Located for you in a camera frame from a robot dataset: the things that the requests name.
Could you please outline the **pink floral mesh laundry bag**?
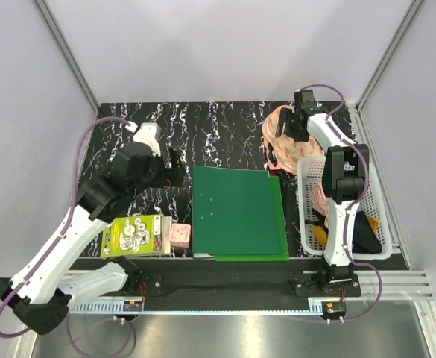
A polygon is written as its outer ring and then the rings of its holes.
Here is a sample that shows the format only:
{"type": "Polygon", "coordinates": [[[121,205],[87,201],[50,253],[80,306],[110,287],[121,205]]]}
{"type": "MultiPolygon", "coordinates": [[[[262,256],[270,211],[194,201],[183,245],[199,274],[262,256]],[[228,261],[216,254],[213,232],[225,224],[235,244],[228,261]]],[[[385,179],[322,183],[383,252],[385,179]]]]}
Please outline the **pink floral mesh laundry bag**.
{"type": "Polygon", "coordinates": [[[265,157],[270,170],[283,170],[296,175],[300,159],[309,156],[323,156],[324,151],[312,136],[307,142],[295,142],[285,134],[276,136],[279,115],[283,109],[290,110],[291,106],[288,104],[279,106],[262,123],[265,157]]]}

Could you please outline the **black bra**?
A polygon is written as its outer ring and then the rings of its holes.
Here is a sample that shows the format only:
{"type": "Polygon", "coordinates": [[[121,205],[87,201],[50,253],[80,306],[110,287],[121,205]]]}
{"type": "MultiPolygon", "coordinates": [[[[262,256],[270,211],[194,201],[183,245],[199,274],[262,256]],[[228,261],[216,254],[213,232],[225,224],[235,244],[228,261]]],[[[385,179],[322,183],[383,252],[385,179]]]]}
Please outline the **black bra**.
{"type": "MultiPolygon", "coordinates": [[[[316,215],[315,220],[305,220],[305,224],[310,224],[313,228],[314,235],[324,248],[328,240],[328,228],[325,226],[325,219],[321,213],[313,209],[316,215]]],[[[376,237],[379,220],[374,217],[368,217],[363,211],[356,213],[353,230],[353,253],[359,254],[379,254],[382,252],[382,244],[376,237]]]]}

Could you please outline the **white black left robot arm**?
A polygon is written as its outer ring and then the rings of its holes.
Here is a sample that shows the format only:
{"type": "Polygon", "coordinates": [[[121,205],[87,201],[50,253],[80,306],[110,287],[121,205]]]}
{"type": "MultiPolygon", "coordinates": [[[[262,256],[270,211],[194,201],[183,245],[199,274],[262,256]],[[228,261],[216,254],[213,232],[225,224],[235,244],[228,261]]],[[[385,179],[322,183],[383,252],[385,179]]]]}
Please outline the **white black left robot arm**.
{"type": "Polygon", "coordinates": [[[109,258],[102,267],[67,282],[63,276],[136,194],[182,186],[180,153],[170,148],[168,154],[169,166],[150,144],[130,142],[95,177],[74,184],[72,207],[56,232],[20,272],[0,277],[0,312],[10,307],[26,330],[45,335],[75,307],[110,292],[132,295],[139,290],[142,271],[125,256],[109,258]]]}

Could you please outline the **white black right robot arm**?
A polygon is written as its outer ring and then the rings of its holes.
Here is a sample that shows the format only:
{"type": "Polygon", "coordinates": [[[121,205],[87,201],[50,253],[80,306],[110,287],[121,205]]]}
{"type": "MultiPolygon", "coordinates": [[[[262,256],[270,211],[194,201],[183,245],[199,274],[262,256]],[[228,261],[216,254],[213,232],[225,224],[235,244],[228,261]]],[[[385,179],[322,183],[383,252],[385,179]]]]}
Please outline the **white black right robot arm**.
{"type": "Polygon", "coordinates": [[[369,185],[368,148],[355,144],[336,126],[330,113],[325,114],[316,106],[300,110],[282,108],[276,137],[283,135],[296,142],[307,142],[312,136],[325,151],[321,183],[329,199],[330,218],[317,286],[323,294],[335,295],[353,281],[354,221],[369,185]]]}

